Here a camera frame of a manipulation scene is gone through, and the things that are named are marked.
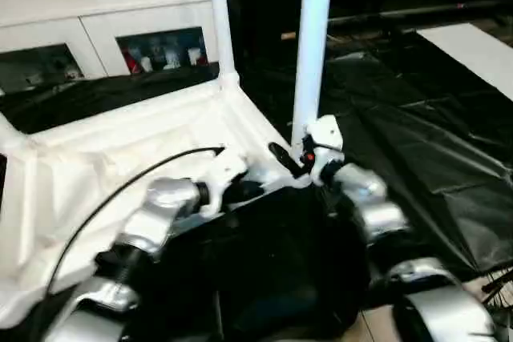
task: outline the white metal frame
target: white metal frame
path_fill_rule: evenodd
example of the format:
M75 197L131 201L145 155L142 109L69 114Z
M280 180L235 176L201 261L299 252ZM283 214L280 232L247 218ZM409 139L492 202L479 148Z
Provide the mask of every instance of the white metal frame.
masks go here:
M85 216L128 177L169 154L225 145L252 165L266 191L309 183L292 179L269 151L270 142L288 144L239 87L227 1L212 0L212 8L218 79L30 136L0 115L0 152L8 159L0 212L0 328L16 325L40 298L65 242ZM211 159L186 157L150 178L194 179ZM135 183L77 239L55 291L94 271L95 254L110 246L147 183Z
M329 0L302 0L299 54L292 129L293 155L299 159L306 127L319 110Z

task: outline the cabinet glass door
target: cabinet glass door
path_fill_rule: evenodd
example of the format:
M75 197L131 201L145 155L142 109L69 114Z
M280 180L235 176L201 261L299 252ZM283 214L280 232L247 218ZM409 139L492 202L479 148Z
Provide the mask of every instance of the cabinet glass door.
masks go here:
M4 94L54 86L83 78L66 44L0 53Z
M131 74L208 64L201 27L116 38Z

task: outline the black cable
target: black cable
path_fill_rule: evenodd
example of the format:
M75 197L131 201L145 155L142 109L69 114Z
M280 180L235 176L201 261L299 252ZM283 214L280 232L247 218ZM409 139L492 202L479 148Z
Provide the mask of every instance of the black cable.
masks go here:
M493 278L491 276L491 282L489 284L485 284L483 286L484 292L491 292L495 287L499 285L507 284L508 282L513 280L513 270L510 270L509 272L506 272L502 274L499 278Z
M493 290L490 291L489 295L481 301L481 303L486 306L493 300L493 305L499 307L499 303L496 301L496 296L500 294L502 289L502 286L496 286Z
M141 171L139 174L131 177L127 182L122 184L120 187L118 187L114 192L112 192L77 228L73 236L67 241L66 247L61 252L61 255L59 257L59 260L57 261L57 264L54 267L54 271L52 272L50 276L50 280L48 281L48 284L46 285L45 292L42 296L41 303L34 311L34 319L32 320L32 330L30 332L30 338L29 341L31 342L38 342L39 341L39 333L42 325L42 316L45 313L44 308L46 307L46 303L50 299L51 295L51 289L54 286L55 279L57 277L57 274L59 273L59 269L61 268L61 265L63 264L64 258L66 257L67 252L71 249L71 246L73 243L77 240L80 233L83 231L83 229L103 210L105 206L107 206L116 196L118 196L121 192L123 192L125 189L130 187L134 182L138 181L145 175L149 174L150 172L154 171L155 169L163 166L166 163L172 162L173 160L176 160L178 158L182 158L186 155L195 154L198 152L206 152L206 151L214 151L216 155L220 154L224 150L224 147L201 147L201 148L195 148L192 150L180 152L179 154L172 155L167 157L166 159L163 159L159 161L158 163L153 164L152 166L148 167L147 169Z

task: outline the white cabinet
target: white cabinet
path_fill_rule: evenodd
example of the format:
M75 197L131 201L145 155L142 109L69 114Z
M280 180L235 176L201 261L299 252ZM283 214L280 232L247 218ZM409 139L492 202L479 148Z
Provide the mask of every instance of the white cabinet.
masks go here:
M130 74L122 53L122 49L130 46L130 37L139 36L139 41L150 41L148 45L153 44L151 40L157 41L153 45L157 50L164 51L166 39L178 39L180 33L189 33L192 35L190 39L197 41L194 46L201 46L202 50L206 50L207 60L217 61L216 34L210 2L86 16L81 20L109 76Z
M210 0L0 0L5 92L130 74L142 58L170 68L173 55L183 66L217 61Z
M59 83L106 76L95 48L77 18L0 28L0 88Z

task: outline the black plastic sheet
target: black plastic sheet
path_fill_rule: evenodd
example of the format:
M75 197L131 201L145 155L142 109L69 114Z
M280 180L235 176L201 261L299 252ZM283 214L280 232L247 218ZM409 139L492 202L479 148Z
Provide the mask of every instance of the black plastic sheet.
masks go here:
M384 178L460 278L511 265L513 102L416 34L344 50L329 54L320 115L336 115L348 157ZM256 60L241 74L244 91L286 139L295 53L277 55L280 63ZM4 96L0 110L31 133L215 76L205 67L81 82Z

